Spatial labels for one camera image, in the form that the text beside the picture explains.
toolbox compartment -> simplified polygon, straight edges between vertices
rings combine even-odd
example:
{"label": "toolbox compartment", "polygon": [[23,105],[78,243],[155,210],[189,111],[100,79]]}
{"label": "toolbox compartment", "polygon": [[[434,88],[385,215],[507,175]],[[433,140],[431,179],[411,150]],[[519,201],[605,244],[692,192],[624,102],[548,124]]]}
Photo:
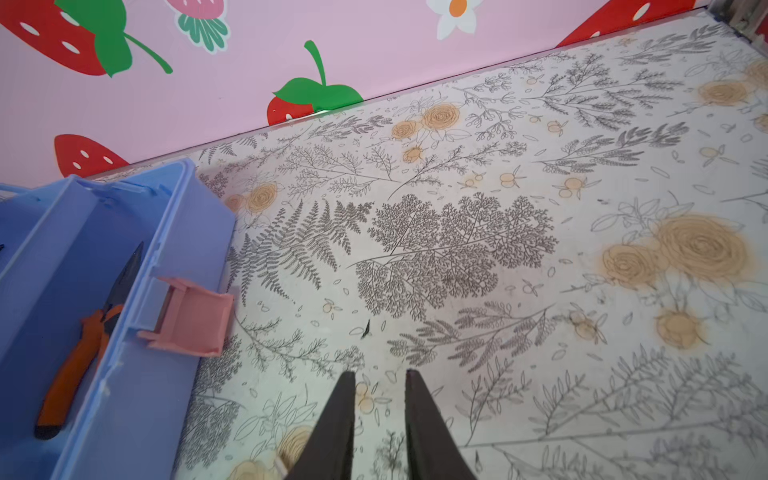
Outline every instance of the toolbox compartment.
{"label": "toolbox compartment", "polygon": [[[199,357],[148,349],[158,277],[218,291],[234,214],[189,159],[112,184],[69,177],[0,203],[0,478],[168,478]],[[65,427],[34,437],[43,398],[136,246],[144,259]]]}

strawberry leaf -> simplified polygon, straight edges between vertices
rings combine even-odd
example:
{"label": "strawberry leaf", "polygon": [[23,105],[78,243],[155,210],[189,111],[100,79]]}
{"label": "strawberry leaf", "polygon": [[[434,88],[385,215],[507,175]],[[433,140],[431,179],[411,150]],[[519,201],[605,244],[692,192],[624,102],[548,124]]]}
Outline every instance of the strawberry leaf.
{"label": "strawberry leaf", "polygon": [[346,85],[328,85],[322,89],[318,98],[313,99],[312,108],[315,111],[333,110],[361,101],[362,97],[354,88]]}
{"label": "strawberry leaf", "polygon": [[125,30],[122,0],[56,0],[54,4],[94,35],[115,36]]}
{"label": "strawberry leaf", "polygon": [[314,80],[298,77],[291,78],[288,80],[288,83],[274,93],[280,100],[287,101],[290,104],[308,105],[314,104],[315,101],[323,96],[324,88]]}
{"label": "strawberry leaf", "polygon": [[110,77],[131,67],[131,49],[122,32],[114,35],[97,35],[94,40],[96,57]]}

pink plastic clasp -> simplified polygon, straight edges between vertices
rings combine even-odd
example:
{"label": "pink plastic clasp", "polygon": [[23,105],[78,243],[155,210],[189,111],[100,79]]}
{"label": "pink plastic clasp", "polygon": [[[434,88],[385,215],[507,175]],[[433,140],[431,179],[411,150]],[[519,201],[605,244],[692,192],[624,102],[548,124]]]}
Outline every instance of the pink plastic clasp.
{"label": "pink plastic clasp", "polygon": [[158,278],[170,285],[153,332],[138,336],[150,348],[195,356],[219,356],[227,335],[234,296],[215,293],[181,278]]}

